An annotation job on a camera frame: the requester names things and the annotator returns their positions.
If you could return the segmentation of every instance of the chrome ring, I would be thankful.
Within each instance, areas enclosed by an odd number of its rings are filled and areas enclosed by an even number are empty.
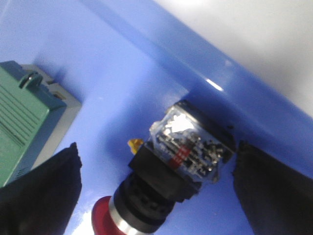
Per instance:
[[[125,221],[121,215],[118,213],[115,205],[114,205],[114,199],[113,196],[109,200],[109,212],[110,216],[115,223],[115,225],[118,227],[120,231],[122,231],[125,235],[153,235],[153,234],[146,234],[143,233],[134,227],[132,227],[127,221]]]

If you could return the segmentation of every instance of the white surface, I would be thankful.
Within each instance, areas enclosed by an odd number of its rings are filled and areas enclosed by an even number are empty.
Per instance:
[[[312,0],[154,0],[313,117]]]

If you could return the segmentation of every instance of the green terminal block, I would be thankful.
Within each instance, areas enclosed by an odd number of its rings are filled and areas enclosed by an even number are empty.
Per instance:
[[[42,79],[14,61],[0,63],[0,187],[31,170],[66,110]]]

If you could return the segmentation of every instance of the transparent relay cover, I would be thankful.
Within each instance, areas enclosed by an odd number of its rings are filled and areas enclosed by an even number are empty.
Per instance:
[[[177,106],[172,106],[163,120],[151,126],[150,135],[151,150],[183,178],[191,178],[193,182],[218,181],[223,156],[232,154],[193,116]]]

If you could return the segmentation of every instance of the blue panel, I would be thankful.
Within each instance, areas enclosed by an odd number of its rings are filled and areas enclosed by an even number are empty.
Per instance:
[[[130,172],[130,138],[147,138],[167,107],[187,98],[222,126],[313,178],[313,121],[151,0],[7,0],[0,61],[35,63],[83,103],[59,146],[73,141],[83,189],[66,234],[92,234],[90,211]],[[221,181],[177,205],[156,234],[252,234]]]

